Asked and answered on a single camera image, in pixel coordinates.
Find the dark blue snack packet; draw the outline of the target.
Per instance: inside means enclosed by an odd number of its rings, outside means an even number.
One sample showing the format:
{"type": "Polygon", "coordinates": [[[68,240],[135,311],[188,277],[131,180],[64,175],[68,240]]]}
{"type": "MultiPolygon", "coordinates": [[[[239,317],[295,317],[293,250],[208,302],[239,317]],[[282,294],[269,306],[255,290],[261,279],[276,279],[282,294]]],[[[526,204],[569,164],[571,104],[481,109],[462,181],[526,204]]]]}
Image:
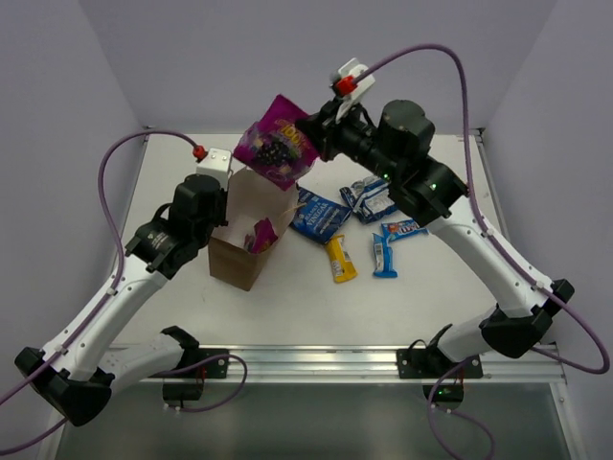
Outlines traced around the dark blue snack packet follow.
{"type": "Polygon", "coordinates": [[[352,215],[352,209],[298,188],[298,209],[290,227],[318,244],[327,244],[352,215]]]}

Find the small magenta snack packet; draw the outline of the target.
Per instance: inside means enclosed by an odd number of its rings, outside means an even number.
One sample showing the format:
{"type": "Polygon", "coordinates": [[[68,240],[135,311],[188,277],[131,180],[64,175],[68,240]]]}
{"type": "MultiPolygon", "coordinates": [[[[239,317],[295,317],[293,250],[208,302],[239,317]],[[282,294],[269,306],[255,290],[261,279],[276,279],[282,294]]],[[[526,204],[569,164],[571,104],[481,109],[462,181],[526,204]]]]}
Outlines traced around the small magenta snack packet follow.
{"type": "Polygon", "coordinates": [[[259,220],[253,231],[244,238],[243,248],[251,254],[260,254],[269,249],[277,240],[278,235],[269,218],[259,220]]]}

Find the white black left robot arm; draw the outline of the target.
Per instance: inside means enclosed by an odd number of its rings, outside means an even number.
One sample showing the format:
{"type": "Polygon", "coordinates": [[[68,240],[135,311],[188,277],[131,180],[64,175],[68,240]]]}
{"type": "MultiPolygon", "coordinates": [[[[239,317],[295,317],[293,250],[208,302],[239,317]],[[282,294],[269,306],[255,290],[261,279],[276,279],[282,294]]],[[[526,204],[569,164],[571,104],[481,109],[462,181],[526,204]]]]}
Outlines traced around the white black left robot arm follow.
{"type": "Polygon", "coordinates": [[[24,348],[14,363],[33,389],[73,426],[96,418],[111,397],[129,385],[173,371],[192,374],[198,341],[177,326],[151,341],[109,351],[144,303],[204,248],[224,226],[228,181],[191,174],[170,203],[140,226],[124,247],[120,274],[112,275],[79,315],[43,348],[24,348]]]}

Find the brown paper bag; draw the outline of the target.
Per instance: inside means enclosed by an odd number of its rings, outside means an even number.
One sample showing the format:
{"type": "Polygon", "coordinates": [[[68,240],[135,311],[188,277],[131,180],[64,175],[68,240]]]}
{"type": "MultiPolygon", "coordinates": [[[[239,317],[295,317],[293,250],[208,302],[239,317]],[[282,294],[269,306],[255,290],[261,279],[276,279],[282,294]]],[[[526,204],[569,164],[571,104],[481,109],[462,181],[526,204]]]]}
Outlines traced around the brown paper bag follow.
{"type": "Polygon", "coordinates": [[[228,224],[217,228],[208,244],[211,276],[235,288],[251,290],[294,218],[298,195],[296,185],[283,191],[249,169],[234,173],[229,182],[228,224]],[[246,244],[266,223],[277,239],[255,253],[246,244]]]}

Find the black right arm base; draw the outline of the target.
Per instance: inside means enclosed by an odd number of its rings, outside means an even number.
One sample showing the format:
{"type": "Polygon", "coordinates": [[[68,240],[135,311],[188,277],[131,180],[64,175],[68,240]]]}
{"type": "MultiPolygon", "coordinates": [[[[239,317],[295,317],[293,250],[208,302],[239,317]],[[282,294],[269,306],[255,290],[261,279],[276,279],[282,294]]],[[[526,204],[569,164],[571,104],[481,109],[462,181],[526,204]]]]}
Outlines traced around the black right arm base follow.
{"type": "MultiPolygon", "coordinates": [[[[401,380],[437,380],[450,371],[455,363],[440,354],[434,345],[417,339],[396,350],[396,366],[401,380]]],[[[481,359],[472,356],[468,364],[444,380],[434,392],[433,403],[456,409],[465,398],[465,382],[484,376],[481,359]]]]}

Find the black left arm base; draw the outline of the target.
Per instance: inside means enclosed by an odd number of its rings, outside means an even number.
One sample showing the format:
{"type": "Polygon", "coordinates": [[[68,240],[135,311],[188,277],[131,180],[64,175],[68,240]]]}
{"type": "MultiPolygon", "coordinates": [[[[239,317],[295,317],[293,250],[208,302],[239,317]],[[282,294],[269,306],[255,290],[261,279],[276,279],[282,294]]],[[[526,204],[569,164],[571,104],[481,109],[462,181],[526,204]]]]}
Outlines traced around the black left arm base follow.
{"type": "Polygon", "coordinates": [[[208,380],[222,380],[229,367],[228,349],[193,348],[187,350],[175,370],[190,370],[163,378],[162,399],[167,404],[181,405],[198,401],[208,380]]]}

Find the yellow snack packet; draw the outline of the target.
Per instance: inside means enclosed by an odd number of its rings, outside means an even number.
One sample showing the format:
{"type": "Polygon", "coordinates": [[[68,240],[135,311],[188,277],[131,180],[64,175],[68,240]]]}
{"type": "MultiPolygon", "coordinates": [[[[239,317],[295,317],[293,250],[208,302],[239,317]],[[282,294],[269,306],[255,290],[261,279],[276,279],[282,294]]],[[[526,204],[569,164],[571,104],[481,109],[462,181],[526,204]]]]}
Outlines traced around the yellow snack packet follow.
{"type": "Polygon", "coordinates": [[[351,281],[358,275],[352,259],[345,248],[344,241],[344,235],[337,235],[332,237],[325,246],[335,283],[351,281]]]}

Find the blue candy packet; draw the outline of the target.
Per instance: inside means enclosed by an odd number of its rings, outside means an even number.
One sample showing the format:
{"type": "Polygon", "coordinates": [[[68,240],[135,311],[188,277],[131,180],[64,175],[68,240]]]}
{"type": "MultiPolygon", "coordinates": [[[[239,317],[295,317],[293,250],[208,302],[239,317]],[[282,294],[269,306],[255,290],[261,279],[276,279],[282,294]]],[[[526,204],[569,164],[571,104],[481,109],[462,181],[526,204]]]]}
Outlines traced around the blue candy packet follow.
{"type": "Polygon", "coordinates": [[[381,224],[383,238],[387,243],[392,243],[416,235],[427,235],[428,230],[421,227],[415,220],[409,218],[396,222],[386,222],[381,224]]]}

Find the magenta snack wrapper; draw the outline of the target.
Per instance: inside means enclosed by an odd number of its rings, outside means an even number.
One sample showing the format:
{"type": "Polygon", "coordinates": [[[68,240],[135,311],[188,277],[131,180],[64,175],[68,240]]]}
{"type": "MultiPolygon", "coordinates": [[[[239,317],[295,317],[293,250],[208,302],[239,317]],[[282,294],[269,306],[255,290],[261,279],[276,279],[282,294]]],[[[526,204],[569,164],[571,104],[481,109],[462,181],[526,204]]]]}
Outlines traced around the magenta snack wrapper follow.
{"type": "Polygon", "coordinates": [[[283,95],[277,95],[259,121],[241,136],[234,157],[282,191],[307,174],[319,153],[296,122],[307,114],[283,95]]]}

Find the light blue snack bar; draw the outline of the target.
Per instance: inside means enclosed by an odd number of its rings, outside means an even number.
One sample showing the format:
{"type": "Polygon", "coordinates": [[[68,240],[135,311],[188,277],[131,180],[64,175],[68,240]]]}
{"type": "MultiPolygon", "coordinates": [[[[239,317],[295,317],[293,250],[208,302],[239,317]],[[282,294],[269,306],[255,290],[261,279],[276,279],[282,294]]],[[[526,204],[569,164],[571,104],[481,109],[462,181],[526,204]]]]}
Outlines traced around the light blue snack bar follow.
{"type": "Polygon", "coordinates": [[[373,252],[375,257],[373,275],[377,278],[395,279],[397,272],[393,266],[393,251],[381,235],[373,234],[373,252]]]}

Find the blue white snack bag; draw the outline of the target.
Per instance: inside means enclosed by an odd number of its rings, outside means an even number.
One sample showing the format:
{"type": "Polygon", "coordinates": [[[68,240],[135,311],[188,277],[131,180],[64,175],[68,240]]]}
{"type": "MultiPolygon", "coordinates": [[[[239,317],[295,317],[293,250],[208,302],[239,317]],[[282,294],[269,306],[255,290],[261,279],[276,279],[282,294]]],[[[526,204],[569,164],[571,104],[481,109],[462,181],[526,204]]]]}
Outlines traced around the blue white snack bag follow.
{"type": "Polygon", "coordinates": [[[389,183],[376,175],[342,187],[339,193],[362,224],[377,222],[397,211],[389,197],[389,183]]]}

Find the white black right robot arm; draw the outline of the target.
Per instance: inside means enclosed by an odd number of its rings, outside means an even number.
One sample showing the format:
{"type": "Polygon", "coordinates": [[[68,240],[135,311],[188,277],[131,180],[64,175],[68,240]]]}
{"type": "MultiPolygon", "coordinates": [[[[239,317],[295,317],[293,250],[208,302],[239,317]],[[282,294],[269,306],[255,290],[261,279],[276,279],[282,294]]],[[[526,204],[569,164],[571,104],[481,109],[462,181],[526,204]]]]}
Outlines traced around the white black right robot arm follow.
{"type": "Polygon", "coordinates": [[[388,184],[398,209],[450,247],[485,284],[496,304],[460,325],[444,326],[422,350],[410,353],[411,365],[433,376],[448,376],[461,361],[493,350],[522,357],[550,329],[557,300],[575,290],[531,267],[497,231],[473,211],[464,181],[429,154],[435,127],[411,101],[387,103],[377,126],[361,120],[362,106],[341,120],[338,100],[300,119],[296,127],[330,161],[344,153],[388,184]]]}

